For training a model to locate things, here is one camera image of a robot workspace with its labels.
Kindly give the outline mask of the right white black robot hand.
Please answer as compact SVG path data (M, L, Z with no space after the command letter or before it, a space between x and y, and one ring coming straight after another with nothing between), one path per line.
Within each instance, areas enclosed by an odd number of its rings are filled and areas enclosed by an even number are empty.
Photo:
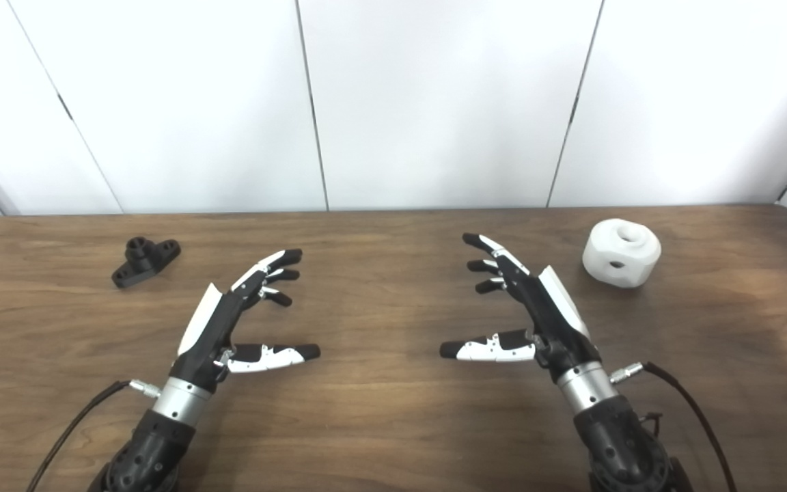
M448 340L440 345L441 357L489 362L534 360L549 371L553 382L577 366L602 360L577 308L550 266L533 274L506 247L483 234L464 233L462 239L490 256L468 262L470 271L491 274L475 286L475 291L508 293L527 310L531 324L469 340Z

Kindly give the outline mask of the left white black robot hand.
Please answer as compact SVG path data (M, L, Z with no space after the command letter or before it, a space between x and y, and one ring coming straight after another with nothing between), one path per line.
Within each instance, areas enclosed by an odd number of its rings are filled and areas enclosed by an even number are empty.
M292 304L291 298L269 284L297 279L299 273L287 267L298 264L302 256L302 249L271 254L256 262L225 292L209 284L179 342L169 376L212 394L230 373L278 370L319 358L316 344L232 343L232 332L241 315L262 300L280 306Z

